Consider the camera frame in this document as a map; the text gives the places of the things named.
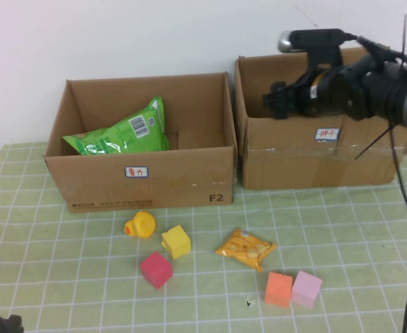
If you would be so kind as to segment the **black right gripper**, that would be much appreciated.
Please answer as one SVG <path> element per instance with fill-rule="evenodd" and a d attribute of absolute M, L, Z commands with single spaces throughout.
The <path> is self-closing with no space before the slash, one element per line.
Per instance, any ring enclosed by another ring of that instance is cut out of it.
<path fill-rule="evenodd" d="M 356 64 L 308 70 L 294 83 L 277 81 L 263 95 L 263 105 L 274 119 L 287 119 L 289 113 L 306 117 L 345 114 L 354 120 L 374 116 L 369 107 L 368 88 L 363 84 L 367 70 Z"/>

